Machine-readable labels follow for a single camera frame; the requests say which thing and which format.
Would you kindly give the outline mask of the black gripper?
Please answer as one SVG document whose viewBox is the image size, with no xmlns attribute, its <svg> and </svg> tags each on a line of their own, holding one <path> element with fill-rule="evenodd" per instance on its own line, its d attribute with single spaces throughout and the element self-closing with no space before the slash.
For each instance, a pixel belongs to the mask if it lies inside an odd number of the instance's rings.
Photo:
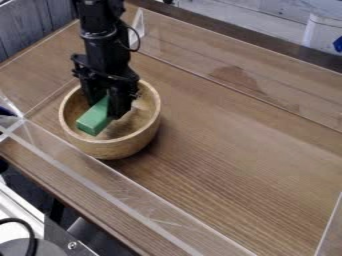
<svg viewBox="0 0 342 256">
<path fill-rule="evenodd" d="M 139 75 L 129 67 L 127 31 L 81 32 L 85 53 L 73 54 L 73 76 L 79 79 L 88 105 L 95 105 L 108 91 L 108 116 L 117 120 L 131 110 L 137 97 Z"/>
</svg>

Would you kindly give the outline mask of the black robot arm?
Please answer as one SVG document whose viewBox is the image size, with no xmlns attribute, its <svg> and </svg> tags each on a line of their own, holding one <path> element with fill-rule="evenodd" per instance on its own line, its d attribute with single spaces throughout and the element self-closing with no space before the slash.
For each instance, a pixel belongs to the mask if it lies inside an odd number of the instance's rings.
<svg viewBox="0 0 342 256">
<path fill-rule="evenodd" d="M 80 23 L 84 54 L 73 54 L 72 73 L 89 106 L 108 97 L 105 116 L 120 119 L 137 96 L 140 77 L 129 67 L 131 26 L 121 20 L 124 0 L 71 0 Z"/>
</svg>

